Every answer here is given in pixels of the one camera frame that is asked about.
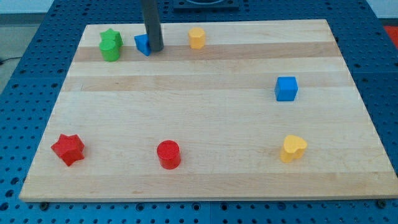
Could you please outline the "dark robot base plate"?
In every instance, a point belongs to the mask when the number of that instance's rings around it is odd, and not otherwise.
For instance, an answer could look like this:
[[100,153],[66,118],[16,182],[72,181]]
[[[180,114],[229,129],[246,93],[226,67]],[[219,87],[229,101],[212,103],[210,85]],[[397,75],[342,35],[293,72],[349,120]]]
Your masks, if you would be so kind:
[[174,11],[239,9],[238,0],[172,0]]

